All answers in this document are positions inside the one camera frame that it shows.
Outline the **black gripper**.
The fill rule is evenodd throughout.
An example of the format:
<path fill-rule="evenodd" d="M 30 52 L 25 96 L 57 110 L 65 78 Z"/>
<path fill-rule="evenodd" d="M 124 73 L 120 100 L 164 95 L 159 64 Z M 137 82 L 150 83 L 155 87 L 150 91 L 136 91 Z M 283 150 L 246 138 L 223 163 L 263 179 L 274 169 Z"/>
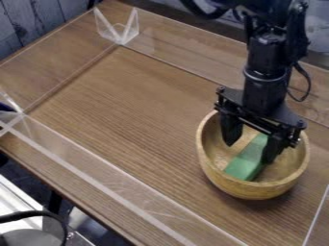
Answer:
<path fill-rule="evenodd" d="M 214 108 L 220 113 L 222 139 L 231 146 L 242 136 L 244 125 L 265 134 L 267 143 L 261 156 L 263 164 L 274 162 L 283 148 L 297 146 L 301 132 L 306 129 L 306 121 L 285 103 L 286 95 L 297 102 L 306 99 L 306 96 L 295 98 L 289 91 L 291 69 L 309 77 L 299 65 L 274 74 L 262 74 L 246 67 L 244 87 L 223 87 L 216 91 Z"/>

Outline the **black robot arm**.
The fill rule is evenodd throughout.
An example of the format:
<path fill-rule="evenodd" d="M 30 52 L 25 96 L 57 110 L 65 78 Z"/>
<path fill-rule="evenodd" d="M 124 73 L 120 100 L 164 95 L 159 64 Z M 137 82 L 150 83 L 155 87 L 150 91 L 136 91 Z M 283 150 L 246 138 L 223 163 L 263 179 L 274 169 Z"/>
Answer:
<path fill-rule="evenodd" d="M 220 87 L 214 108 L 219 112 L 222 139 L 232 145 L 243 126 L 267 136 L 261 161 L 270 163 L 282 150 L 294 147 L 306 122 L 287 107 L 293 71 L 303 72 L 298 60 L 307 54 L 305 0 L 208 0 L 212 12 L 204 12 L 194 0 L 180 0 L 196 15 L 216 19 L 227 12 L 244 23 L 247 60 L 244 87 Z"/>

